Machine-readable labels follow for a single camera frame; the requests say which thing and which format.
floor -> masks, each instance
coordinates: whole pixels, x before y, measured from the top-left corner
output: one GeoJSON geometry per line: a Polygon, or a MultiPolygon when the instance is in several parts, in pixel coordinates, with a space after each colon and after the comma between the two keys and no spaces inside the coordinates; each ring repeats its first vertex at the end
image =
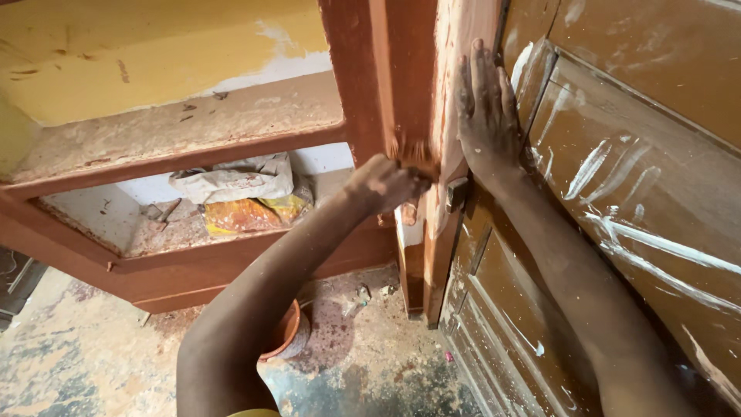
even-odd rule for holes
{"type": "MultiPolygon", "coordinates": [[[[302,290],[308,345],[259,364],[283,416],[481,415],[439,332],[407,320],[401,292],[380,291],[397,280],[387,267],[302,290]],[[372,298],[353,310],[361,282],[372,298]]],[[[0,416],[174,416],[177,350],[200,311],[144,324],[143,311],[49,268],[0,335],[0,416]]]]}

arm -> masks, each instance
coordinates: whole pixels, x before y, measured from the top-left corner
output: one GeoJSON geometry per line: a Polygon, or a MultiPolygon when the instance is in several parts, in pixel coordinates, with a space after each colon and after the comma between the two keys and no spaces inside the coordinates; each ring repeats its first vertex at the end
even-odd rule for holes
{"type": "Polygon", "coordinates": [[[310,213],[219,294],[178,352],[179,416],[278,410],[256,364],[263,342],[302,284],[366,217],[430,188],[413,168],[376,155],[326,205],[310,213]]]}
{"type": "Polygon", "coordinates": [[[604,414],[695,415],[671,378],[663,345],[626,289],[520,166],[514,92],[481,39],[459,74],[459,138],[466,160],[525,241],[584,346],[604,414]]]}

yellow wall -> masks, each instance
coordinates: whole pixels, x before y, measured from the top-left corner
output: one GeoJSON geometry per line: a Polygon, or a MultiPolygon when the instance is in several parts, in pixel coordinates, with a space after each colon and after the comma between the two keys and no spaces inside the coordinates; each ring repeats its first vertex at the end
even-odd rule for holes
{"type": "Polygon", "coordinates": [[[0,95],[0,180],[28,155],[40,127],[0,95]]]}
{"type": "Polygon", "coordinates": [[[258,73],[277,56],[327,49],[316,0],[24,0],[0,6],[0,91],[42,125],[177,101],[258,73]],[[276,33],[290,40],[265,35],[276,33]]]}

hammer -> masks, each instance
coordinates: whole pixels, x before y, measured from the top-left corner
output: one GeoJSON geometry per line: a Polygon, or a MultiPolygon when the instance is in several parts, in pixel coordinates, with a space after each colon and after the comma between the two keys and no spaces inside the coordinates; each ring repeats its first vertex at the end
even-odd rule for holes
{"type": "Polygon", "coordinates": [[[170,216],[170,213],[173,212],[182,201],[182,198],[179,198],[167,207],[165,211],[162,212],[162,214],[159,215],[156,219],[153,219],[149,222],[149,229],[154,230],[155,232],[161,232],[165,230],[167,227],[167,217],[170,216]]]}

yellow sleeve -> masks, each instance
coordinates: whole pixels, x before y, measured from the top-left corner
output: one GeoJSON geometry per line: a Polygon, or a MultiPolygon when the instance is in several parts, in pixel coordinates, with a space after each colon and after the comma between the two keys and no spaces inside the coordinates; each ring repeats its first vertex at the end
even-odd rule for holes
{"type": "Polygon", "coordinates": [[[272,410],[247,410],[229,417],[280,417],[280,414],[272,410]]]}

